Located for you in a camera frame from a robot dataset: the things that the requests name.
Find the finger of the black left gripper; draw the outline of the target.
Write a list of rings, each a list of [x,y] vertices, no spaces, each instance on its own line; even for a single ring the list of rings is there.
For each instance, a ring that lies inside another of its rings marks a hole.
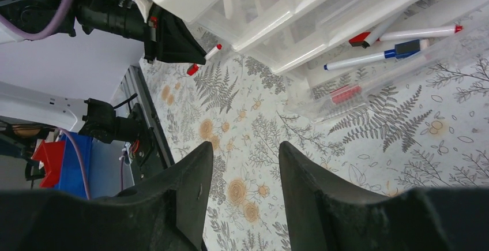
[[[160,53],[157,60],[166,63],[203,65],[206,62],[206,51],[196,41],[183,20],[161,7],[159,9],[161,9]]]

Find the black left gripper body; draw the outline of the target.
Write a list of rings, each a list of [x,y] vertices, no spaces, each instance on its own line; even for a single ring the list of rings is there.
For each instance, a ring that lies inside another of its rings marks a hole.
[[[156,4],[153,4],[147,18],[145,27],[144,60],[148,63],[154,63],[160,53],[160,13],[161,9],[159,9]]]

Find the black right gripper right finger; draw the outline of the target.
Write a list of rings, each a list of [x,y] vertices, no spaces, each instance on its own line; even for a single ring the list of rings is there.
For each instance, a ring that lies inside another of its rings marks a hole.
[[[354,185],[285,141],[279,167],[292,250],[487,250],[487,188]]]

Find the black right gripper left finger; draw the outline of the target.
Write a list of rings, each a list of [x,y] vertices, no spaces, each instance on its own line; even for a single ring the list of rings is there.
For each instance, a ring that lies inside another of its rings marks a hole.
[[[58,190],[1,193],[2,250],[204,250],[213,148],[114,197],[84,200]]]

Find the white plastic drawer organizer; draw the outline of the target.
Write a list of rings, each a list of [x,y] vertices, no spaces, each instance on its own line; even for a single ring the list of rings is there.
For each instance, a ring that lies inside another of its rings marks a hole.
[[[330,81],[321,62],[347,48],[350,39],[392,19],[391,31],[451,24],[488,4],[488,0],[135,0],[150,19],[157,5],[225,41],[237,53],[265,64],[286,77],[288,109],[313,122],[345,114],[361,101],[334,104],[315,98],[313,86]]]

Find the blue capped marker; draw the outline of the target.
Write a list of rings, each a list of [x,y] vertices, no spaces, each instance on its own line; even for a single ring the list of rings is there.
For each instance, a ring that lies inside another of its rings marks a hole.
[[[385,50],[379,53],[364,55],[350,59],[344,59],[336,62],[327,63],[324,65],[325,70],[336,70],[350,68],[354,66],[366,65],[368,63],[385,61],[388,59],[404,59],[414,55],[430,45],[427,39],[416,39],[404,43],[399,43],[393,49]]]

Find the red marker pen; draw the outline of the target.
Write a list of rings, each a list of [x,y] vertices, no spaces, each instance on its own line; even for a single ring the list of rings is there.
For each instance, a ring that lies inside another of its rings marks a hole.
[[[448,25],[438,28],[423,28],[412,29],[397,32],[387,32],[380,36],[375,42],[387,42],[395,40],[407,40],[407,39],[428,39],[428,38],[444,38],[461,32],[464,29],[463,25]],[[363,32],[357,36],[349,39],[348,43],[352,47],[360,47],[367,42],[366,39],[371,32]]]

